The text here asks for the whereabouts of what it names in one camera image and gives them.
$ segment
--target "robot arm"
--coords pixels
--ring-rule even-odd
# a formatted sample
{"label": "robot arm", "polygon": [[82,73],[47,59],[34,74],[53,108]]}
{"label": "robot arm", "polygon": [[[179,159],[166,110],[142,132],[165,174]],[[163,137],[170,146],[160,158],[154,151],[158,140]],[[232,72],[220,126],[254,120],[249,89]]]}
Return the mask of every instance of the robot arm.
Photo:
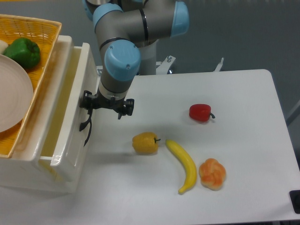
{"label": "robot arm", "polygon": [[[80,107],[113,109],[118,119],[132,115],[134,100],[125,97],[140,69],[138,47],[186,33],[188,9],[174,0],[82,1],[89,18],[92,15],[103,71],[97,94],[85,91]],[[124,12],[125,5],[137,9]]]}

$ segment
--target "light blue joint cap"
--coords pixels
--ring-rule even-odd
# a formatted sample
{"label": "light blue joint cap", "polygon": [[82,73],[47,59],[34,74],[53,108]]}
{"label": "light blue joint cap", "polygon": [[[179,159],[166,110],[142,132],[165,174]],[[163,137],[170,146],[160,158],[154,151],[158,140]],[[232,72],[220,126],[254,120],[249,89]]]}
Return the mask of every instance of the light blue joint cap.
{"label": "light blue joint cap", "polygon": [[105,52],[104,64],[114,79],[123,82],[130,81],[140,69],[140,50],[130,41],[114,41]]}
{"label": "light blue joint cap", "polygon": [[88,16],[88,18],[93,21],[93,14],[91,13],[90,9],[88,8],[88,6],[86,5],[86,1],[85,0],[82,0],[82,3],[83,3],[83,7],[84,7],[84,10],[85,10],[85,13],[86,15]]}
{"label": "light blue joint cap", "polygon": [[188,8],[183,1],[177,1],[175,3],[174,18],[171,30],[171,36],[175,37],[181,34],[185,34],[189,28],[189,15]]}
{"label": "light blue joint cap", "polygon": [[112,3],[106,3],[96,8],[93,15],[94,29],[96,29],[97,23],[105,14],[115,10],[123,12],[120,6]]}

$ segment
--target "white cabinet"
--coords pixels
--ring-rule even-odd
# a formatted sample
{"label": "white cabinet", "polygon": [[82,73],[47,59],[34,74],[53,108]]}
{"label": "white cabinet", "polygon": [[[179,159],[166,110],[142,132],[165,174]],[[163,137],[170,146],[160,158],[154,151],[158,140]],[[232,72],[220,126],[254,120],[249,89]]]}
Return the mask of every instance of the white cabinet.
{"label": "white cabinet", "polygon": [[0,185],[74,192],[89,143],[88,118],[79,107],[84,90],[95,94],[98,74],[90,45],[59,36],[41,95],[12,158],[0,158]]}

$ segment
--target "yellow banana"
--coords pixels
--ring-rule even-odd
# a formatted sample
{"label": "yellow banana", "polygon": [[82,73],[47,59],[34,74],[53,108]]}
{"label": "yellow banana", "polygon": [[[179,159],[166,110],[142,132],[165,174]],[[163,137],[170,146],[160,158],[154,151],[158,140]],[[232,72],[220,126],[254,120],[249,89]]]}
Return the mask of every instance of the yellow banana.
{"label": "yellow banana", "polygon": [[170,152],[183,164],[186,171],[186,179],[184,185],[178,190],[178,193],[182,195],[186,191],[190,190],[197,180],[197,168],[190,157],[190,155],[173,140],[166,140],[165,144]]}

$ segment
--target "woven basket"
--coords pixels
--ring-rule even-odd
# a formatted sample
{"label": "woven basket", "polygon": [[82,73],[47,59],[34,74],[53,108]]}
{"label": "woven basket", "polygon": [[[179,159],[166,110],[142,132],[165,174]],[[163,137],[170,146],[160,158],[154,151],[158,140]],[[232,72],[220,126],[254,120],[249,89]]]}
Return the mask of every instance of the woven basket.
{"label": "woven basket", "polygon": [[40,48],[41,61],[32,69],[26,69],[34,90],[30,107],[23,120],[12,128],[0,133],[0,158],[11,158],[17,142],[22,138],[25,124],[40,92],[53,47],[61,30],[61,23],[49,20],[0,15],[0,40],[11,44],[19,37],[29,38]]}

